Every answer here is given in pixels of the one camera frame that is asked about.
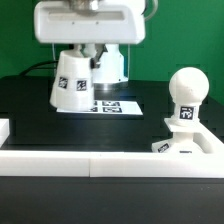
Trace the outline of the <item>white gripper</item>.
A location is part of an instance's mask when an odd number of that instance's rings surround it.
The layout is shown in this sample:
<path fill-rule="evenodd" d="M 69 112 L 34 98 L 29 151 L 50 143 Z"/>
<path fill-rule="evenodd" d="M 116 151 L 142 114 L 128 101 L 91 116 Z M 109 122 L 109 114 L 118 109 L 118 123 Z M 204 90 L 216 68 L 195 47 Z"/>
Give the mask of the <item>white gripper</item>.
<path fill-rule="evenodd" d="M 35 36 L 41 43 L 96 44 L 90 67 L 98 69 L 105 44 L 138 44 L 145 38 L 145 0 L 100 0 L 95 12 L 74 11 L 66 1 L 40 1 L 34 10 Z"/>

